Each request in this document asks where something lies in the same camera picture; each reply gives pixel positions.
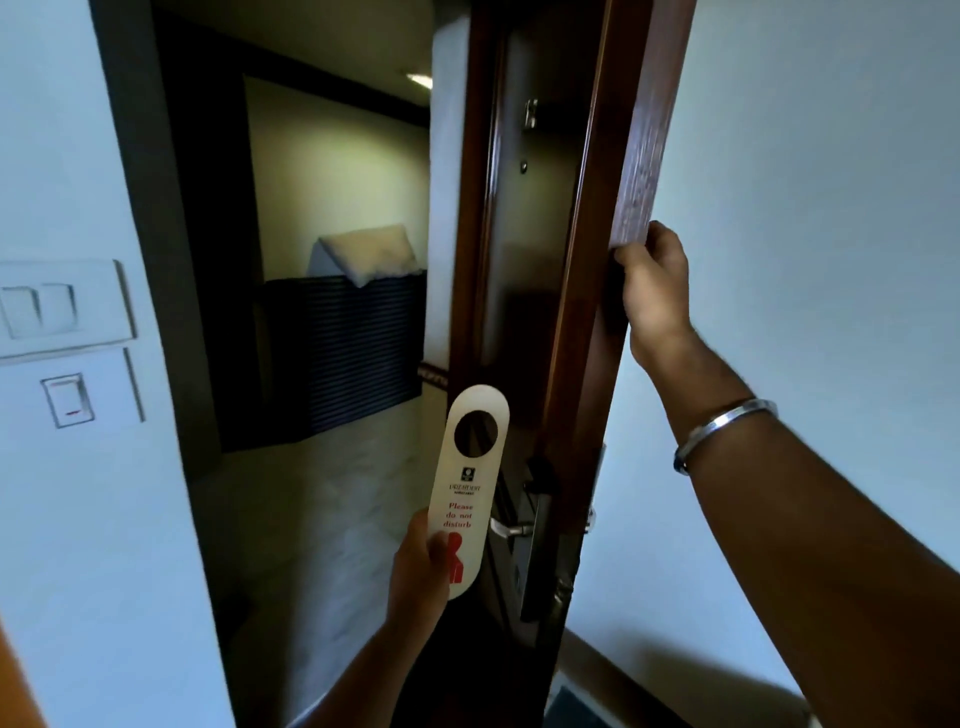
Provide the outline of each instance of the right hand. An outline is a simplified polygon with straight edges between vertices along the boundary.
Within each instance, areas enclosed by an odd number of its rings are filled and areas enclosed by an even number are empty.
[[[684,246],[675,232],[654,221],[645,244],[626,245],[615,257],[626,274],[623,306],[630,320],[630,351],[650,372],[662,353],[696,337]]]

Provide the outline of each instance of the door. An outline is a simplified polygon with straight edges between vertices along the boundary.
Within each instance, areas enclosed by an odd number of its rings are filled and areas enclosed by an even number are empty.
[[[396,725],[542,721],[627,328],[610,247],[646,236],[693,5],[474,4],[448,402],[489,383],[511,422],[480,575]]]

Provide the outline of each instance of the white switch plate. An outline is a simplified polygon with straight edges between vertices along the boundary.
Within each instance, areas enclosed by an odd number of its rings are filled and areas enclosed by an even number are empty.
[[[49,385],[50,380],[72,376],[83,381],[81,405],[94,417],[79,422],[83,416],[75,415],[75,424],[58,427],[53,412],[56,405],[50,402],[44,382]],[[0,364],[0,402],[0,450],[96,437],[142,422],[122,348]]]
[[[116,261],[0,261],[0,358],[132,338]]]

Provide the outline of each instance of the door hanger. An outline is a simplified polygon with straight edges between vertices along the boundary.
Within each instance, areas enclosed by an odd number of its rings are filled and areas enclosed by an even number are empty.
[[[468,457],[457,447],[457,425],[471,412],[488,413],[496,423],[493,446],[480,457]],[[467,590],[480,571],[500,458],[510,424],[510,407],[499,390],[476,384],[453,401],[446,418],[444,443],[437,462],[427,532],[449,534],[450,598]]]

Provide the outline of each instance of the silver bangle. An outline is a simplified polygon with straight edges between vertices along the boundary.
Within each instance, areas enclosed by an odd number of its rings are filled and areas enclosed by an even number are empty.
[[[734,420],[739,420],[744,415],[751,415],[754,412],[769,412],[774,417],[777,417],[777,406],[770,400],[747,400],[739,406],[724,412],[719,417],[714,417],[706,425],[697,427],[690,433],[689,437],[686,438],[686,442],[673,453],[673,469],[681,475],[690,475],[690,473],[686,471],[686,458],[690,456],[690,453],[693,452],[700,443],[718,429],[726,427]]]

